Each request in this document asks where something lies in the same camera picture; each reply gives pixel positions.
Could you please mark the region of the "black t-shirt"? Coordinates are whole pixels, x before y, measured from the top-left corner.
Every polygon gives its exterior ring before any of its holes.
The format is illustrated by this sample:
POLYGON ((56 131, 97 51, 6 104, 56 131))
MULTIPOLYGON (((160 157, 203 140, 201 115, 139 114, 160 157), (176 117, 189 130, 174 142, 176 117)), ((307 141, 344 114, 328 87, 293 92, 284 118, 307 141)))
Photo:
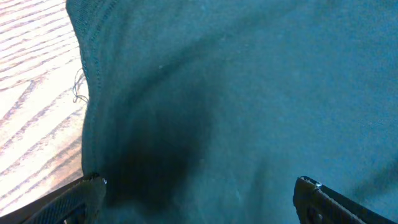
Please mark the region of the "black t-shirt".
POLYGON ((99 223, 297 223, 309 176, 397 220, 397 2, 68 0, 99 223))

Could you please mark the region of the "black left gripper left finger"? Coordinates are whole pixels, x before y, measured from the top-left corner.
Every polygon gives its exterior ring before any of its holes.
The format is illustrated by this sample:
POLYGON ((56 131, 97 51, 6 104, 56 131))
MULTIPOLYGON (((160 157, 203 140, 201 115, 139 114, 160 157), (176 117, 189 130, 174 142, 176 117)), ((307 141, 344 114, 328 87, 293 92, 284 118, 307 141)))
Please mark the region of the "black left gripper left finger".
POLYGON ((1 224, 93 224, 106 195, 106 179, 81 177, 1 217, 1 224))

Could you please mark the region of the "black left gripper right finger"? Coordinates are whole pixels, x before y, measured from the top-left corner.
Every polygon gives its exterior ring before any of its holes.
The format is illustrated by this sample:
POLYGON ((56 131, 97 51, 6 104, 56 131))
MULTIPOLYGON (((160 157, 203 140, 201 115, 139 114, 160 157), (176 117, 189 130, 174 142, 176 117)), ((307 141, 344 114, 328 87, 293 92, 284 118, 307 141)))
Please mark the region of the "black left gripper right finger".
POLYGON ((297 178, 293 204, 300 224, 397 224, 307 176, 297 178))

